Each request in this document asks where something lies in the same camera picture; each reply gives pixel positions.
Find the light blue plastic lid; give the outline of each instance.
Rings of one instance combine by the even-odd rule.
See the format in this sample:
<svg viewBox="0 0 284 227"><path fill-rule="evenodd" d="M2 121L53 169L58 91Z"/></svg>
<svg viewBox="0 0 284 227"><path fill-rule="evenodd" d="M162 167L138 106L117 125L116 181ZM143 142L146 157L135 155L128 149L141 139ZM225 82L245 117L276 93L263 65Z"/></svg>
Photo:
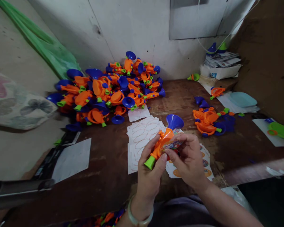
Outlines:
<svg viewBox="0 0 284 227"><path fill-rule="evenodd" d="M257 104L257 101L253 97L244 92L232 92L230 100L239 107L249 107Z"/></svg>

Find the table surface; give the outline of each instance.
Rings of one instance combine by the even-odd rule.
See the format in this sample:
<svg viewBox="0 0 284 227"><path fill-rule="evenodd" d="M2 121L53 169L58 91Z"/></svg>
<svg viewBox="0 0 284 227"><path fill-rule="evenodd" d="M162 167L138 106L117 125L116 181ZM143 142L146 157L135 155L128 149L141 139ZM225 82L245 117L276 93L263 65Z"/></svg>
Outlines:
<svg viewBox="0 0 284 227"><path fill-rule="evenodd" d="M251 121L252 114L236 116L235 132L202 138L194 124L192 110L198 109L195 96L202 96L215 110L224 107L210 100L209 93L198 82L187 80L164 81L166 97L148 102L149 111L165 125L168 114L184 120L183 131L196 134L210 152L210 166L220 188L272 177L266 166L284 171L284 147L275 147ZM44 197L26 204L11 215L7 226L36 226L58 223L76 218L118 210L135 193L137 173L127 174L128 117L121 125L107 127L92 125L85 128L79 142L92 138L88 169L55 185ZM182 179L162 176L156 200L167 200L193 193Z"/></svg>

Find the wrist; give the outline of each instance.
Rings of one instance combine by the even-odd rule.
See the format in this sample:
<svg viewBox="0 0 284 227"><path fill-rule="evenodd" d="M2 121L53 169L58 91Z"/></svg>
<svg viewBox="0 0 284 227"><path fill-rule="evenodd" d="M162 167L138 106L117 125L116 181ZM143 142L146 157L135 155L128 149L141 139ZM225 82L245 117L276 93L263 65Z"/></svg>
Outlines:
<svg viewBox="0 0 284 227"><path fill-rule="evenodd" d="M131 213L138 221L146 220L153 211L154 199L146 199L136 194L132 200Z"/></svg>

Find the wooden panel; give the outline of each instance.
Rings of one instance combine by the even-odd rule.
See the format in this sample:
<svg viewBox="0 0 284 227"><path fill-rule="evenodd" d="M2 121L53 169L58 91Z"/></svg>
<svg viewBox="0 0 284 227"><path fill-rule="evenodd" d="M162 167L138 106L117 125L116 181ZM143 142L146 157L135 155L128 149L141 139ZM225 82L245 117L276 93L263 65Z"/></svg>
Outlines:
<svg viewBox="0 0 284 227"><path fill-rule="evenodd" d="M231 49L243 64L234 89L254 97L262 111L284 124L284 1L260 1Z"/></svg>

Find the plastic bag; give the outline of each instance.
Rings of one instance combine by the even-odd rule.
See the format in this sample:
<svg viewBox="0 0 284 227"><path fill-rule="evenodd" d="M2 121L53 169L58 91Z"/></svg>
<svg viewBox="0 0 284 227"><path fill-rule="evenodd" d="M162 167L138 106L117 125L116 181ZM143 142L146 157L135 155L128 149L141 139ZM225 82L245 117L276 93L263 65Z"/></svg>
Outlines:
<svg viewBox="0 0 284 227"><path fill-rule="evenodd" d="M43 59L52 67L60 79L68 79L68 69L78 69L75 57L57 39L42 31L36 24L10 3L0 0L0 7L22 31Z"/></svg>

